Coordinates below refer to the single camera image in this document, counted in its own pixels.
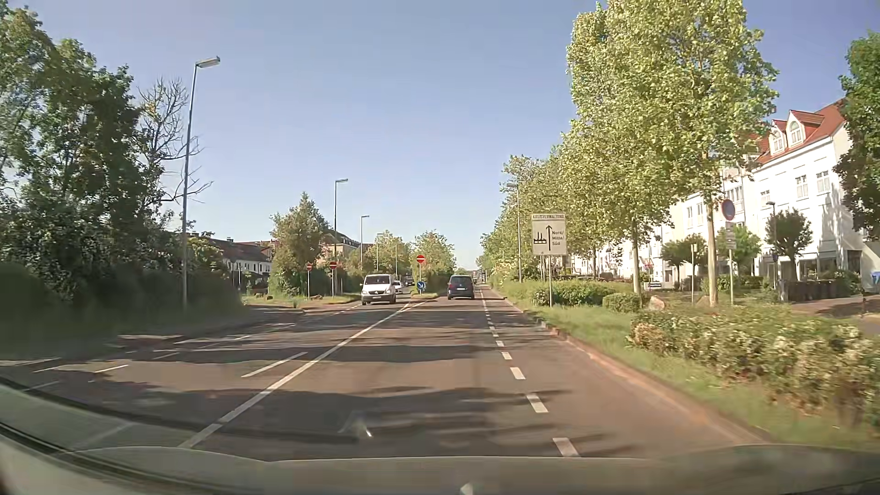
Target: lamp post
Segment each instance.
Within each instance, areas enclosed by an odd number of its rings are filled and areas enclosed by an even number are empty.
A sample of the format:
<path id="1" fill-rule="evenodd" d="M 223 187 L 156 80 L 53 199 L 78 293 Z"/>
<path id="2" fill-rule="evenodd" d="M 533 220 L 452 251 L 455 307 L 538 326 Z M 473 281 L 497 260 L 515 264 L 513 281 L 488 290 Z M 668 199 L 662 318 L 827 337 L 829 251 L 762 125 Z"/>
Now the lamp post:
<path id="1" fill-rule="evenodd" d="M 181 283 L 183 289 L 183 310 L 187 310 L 187 254 L 188 254 L 188 242 L 187 242 L 187 196 L 189 196 L 189 142 L 192 141 L 193 135 L 193 100 L 195 99 L 195 75 L 199 73 L 199 69 L 207 69 L 208 67 L 214 67 L 215 65 L 220 63 L 220 57 L 215 56 L 213 58 L 208 58 L 202 60 L 200 62 L 196 62 L 193 67 L 193 86 L 189 90 L 189 117 L 187 120 L 187 151 L 186 155 L 184 155 L 183 159 L 183 208 L 180 214 L 181 217 L 181 226 L 180 226 L 180 246 L 182 248 L 182 255 L 180 256 L 180 272 L 181 272 Z"/>
<path id="2" fill-rule="evenodd" d="M 519 221 L 519 181 L 508 182 L 507 189 L 517 190 L 517 266 L 519 272 L 519 282 L 523 282 L 523 229 L 522 222 Z"/>
<path id="3" fill-rule="evenodd" d="M 774 242 L 774 251 L 776 249 L 775 244 L 777 242 L 776 237 L 776 202 L 768 201 L 766 204 L 773 206 L 773 242 Z M 776 289 L 776 278 L 779 276 L 779 254 L 776 254 L 776 259 L 773 260 L 773 288 Z"/>
<path id="4" fill-rule="evenodd" d="M 348 182 L 348 179 L 336 179 L 333 183 L 333 260 L 339 262 L 339 255 L 336 253 L 336 247 L 339 246 L 339 231 L 336 230 L 336 189 L 340 184 Z M 336 269 L 333 269 L 333 289 L 330 295 L 336 295 Z"/>
<path id="5" fill-rule="evenodd" d="M 363 270 L 363 220 L 369 217 L 370 215 L 361 215 L 361 270 Z"/>

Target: dormer window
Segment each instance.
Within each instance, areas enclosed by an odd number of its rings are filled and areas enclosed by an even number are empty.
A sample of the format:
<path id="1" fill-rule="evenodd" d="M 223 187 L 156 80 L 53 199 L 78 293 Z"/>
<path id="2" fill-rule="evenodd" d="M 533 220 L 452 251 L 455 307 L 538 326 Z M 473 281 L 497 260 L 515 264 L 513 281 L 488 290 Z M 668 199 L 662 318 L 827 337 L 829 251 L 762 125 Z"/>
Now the dormer window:
<path id="1" fill-rule="evenodd" d="M 785 137 L 778 129 L 774 129 L 770 136 L 770 152 L 778 153 L 785 150 Z"/>
<path id="2" fill-rule="evenodd" d="M 797 121 L 791 121 L 791 124 L 788 126 L 788 141 L 792 145 L 803 141 L 803 127 Z"/>

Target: tree trunk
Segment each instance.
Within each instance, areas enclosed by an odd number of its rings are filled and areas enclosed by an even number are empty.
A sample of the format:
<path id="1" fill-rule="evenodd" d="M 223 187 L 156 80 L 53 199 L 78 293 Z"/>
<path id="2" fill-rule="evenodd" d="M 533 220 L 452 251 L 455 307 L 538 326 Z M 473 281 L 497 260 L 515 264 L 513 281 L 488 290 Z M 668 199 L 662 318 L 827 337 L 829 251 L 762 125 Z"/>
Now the tree trunk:
<path id="1" fill-rule="evenodd" d="M 638 234 L 635 232 L 635 228 L 633 228 L 632 232 L 633 236 L 633 292 L 636 294 L 642 294 L 642 282 L 639 278 L 639 239 Z"/>
<path id="2" fill-rule="evenodd" d="M 708 229 L 708 234 L 706 238 L 706 247 L 708 248 L 708 275 L 709 275 L 709 307 L 718 306 L 718 274 L 715 270 L 715 263 L 717 261 L 717 255 L 715 254 L 715 220 L 713 217 L 713 212 L 715 211 L 715 207 L 711 203 L 706 204 L 706 228 Z"/>

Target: road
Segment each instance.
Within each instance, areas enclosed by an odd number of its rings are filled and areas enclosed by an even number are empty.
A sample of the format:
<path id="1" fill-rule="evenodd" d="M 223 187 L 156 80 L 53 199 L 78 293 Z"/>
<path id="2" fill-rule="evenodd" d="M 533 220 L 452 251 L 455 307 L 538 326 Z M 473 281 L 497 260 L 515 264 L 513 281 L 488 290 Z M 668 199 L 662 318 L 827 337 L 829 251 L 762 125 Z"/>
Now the road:
<path id="1" fill-rule="evenodd" d="M 487 287 L 477 294 L 279 312 L 234 334 L 0 368 L 148 424 L 70 418 L 18 395 L 0 401 L 15 404 L 7 410 L 18 427 L 66 448 L 185 447 L 266 461 L 657 457 L 755 440 L 551 338 Z"/>

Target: car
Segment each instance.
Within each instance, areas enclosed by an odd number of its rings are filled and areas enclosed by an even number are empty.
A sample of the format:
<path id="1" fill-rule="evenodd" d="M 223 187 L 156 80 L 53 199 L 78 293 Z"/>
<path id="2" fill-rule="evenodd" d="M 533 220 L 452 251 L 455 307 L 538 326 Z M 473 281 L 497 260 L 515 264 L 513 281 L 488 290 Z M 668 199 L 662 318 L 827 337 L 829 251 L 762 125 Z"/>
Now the car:
<path id="1" fill-rule="evenodd" d="M 377 273 L 363 278 L 361 289 L 361 305 L 366 306 L 371 302 L 397 302 L 397 288 L 394 285 L 394 276 L 387 273 Z"/>
<path id="2" fill-rule="evenodd" d="M 470 275 L 453 275 L 449 277 L 449 286 L 446 290 L 446 298 L 469 298 L 473 299 L 473 279 Z"/>

